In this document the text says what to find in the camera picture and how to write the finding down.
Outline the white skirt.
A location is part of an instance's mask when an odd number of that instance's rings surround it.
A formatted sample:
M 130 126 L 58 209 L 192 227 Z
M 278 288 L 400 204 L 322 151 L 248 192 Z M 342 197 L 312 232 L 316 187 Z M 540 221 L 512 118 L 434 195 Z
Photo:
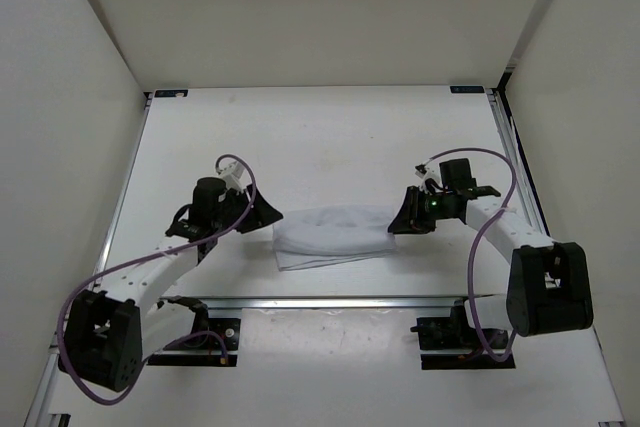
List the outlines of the white skirt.
M 379 258 L 396 250 L 390 206 L 338 205 L 290 211 L 273 226 L 281 272 Z

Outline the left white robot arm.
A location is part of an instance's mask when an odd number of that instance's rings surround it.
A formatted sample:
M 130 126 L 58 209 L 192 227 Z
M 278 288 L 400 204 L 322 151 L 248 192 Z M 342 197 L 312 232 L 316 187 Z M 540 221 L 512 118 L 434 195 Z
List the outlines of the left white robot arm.
M 81 383 L 120 393 L 133 386 L 144 361 L 160 350 L 220 344 L 220 335 L 210 331 L 203 301 L 166 293 L 208 256 L 222 235 L 250 233 L 282 218 L 254 185 L 199 179 L 158 252 L 118 270 L 118 279 L 100 290 L 82 288 L 74 294 L 63 317 L 60 369 Z

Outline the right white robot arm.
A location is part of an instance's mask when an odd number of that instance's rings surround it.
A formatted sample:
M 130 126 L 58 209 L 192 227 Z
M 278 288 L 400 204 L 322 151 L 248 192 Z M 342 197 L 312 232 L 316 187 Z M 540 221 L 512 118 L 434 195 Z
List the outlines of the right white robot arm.
M 487 241 L 509 265 L 505 293 L 468 293 L 465 312 L 449 322 L 455 343 L 470 347 L 486 329 L 530 337 L 592 326 L 587 259 L 580 245 L 535 229 L 497 189 L 478 185 L 466 158 L 443 162 L 437 170 L 419 165 L 416 173 L 421 183 L 407 188 L 389 233 L 426 235 L 440 221 L 459 220 L 475 231 L 474 248 Z

